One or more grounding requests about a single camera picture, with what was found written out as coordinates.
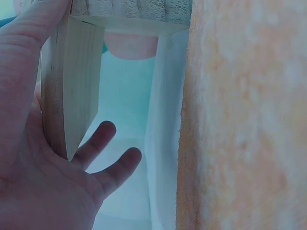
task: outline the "wooden block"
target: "wooden block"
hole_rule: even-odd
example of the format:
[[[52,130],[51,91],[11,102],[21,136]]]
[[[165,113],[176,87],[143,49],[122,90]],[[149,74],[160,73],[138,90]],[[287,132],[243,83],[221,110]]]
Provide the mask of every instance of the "wooden block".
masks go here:
[[[25,6],[32,2],[26,0]],[[68,160],[73,158],[97,112],[104,31],[160,36],[189,27],[189,19],[184,20],[189,18],[189,1],[182,7],[187,16],[174,16],[171,20],[170,15],[150,18],[143,11],[132,16],[121,11],[121,7],[130,2],[123,1],[117,8],[113,6],[112,13],[108,14],[104,10],[108,8],[106,1],[74,0],[42,48],[44,132],[53,150]],[[175,6],[170,2],[169,11],[181,9]],[[141,8],[150,10],[152,7],[156,5],[144,1]]]
[[[45,134],[68,160],[98,110],[103,34],[102,27],[67,17],[42,49]]]

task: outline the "skin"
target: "skin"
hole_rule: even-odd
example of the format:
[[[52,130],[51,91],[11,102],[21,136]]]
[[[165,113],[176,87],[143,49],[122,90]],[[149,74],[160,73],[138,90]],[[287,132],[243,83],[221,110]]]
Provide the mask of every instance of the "skin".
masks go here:
[[[104,199],[141,160],[136,148],[103,171],[84,170],[116,132],[103,122],[72,162],[47,144],[39,52],[70,0],[39,0],[0,29],[0,229],[89,230]]]

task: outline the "white surface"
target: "white surface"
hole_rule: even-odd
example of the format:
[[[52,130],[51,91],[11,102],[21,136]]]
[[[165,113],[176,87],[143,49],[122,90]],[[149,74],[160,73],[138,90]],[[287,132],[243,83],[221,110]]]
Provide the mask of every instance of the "white surface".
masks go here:
[[[155,59],[126,61],[109,52],[103,55],[99,111],[84,141],[103,120],[114,122],[118,132],[88,172],[109,166],[132,146],[141,149],[143,159],[132,177],[105,200],[94,230],[175,229],[188,34],[160,37]]]
[[[151,230],[151,223],[146,220],[135,221],[108,217],[98,213],[93,230]]]
[[[130,147],[143,152],[154,58],[121,60],[106,52],[102,57],[99,110],[83,139],[86,141],[104,120],[112,121],[117,134],[90,165],[89,173],[114,163]],[[150,221],[146,158],[121,188],[110,195],[99,213],[111,217]]]
[[[153,230],[174,230],[177,152],[189,31],[160,37],[145,136]]]

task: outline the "wooden board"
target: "wooden board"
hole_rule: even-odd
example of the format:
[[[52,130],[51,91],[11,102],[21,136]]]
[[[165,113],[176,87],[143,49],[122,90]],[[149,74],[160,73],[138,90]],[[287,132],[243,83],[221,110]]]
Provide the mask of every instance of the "wooden board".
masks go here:
[[[74,18],[68,21],[66,39],[70,42],[65,50],[63,78],[63,112],[68,160],[72,159],[98,112],[103,37],[102,27]]]
[[[307,229],[307,1],[193,4],[177,229]]]
[[[107,32],[144,36],[165,36],[189,28],[188,25],[125,17],[73,16],[73,18],[105,28]]]
[[[71,160],[98,110],[104,29],[67,13],[41,54],[44,131],[60,156]]]

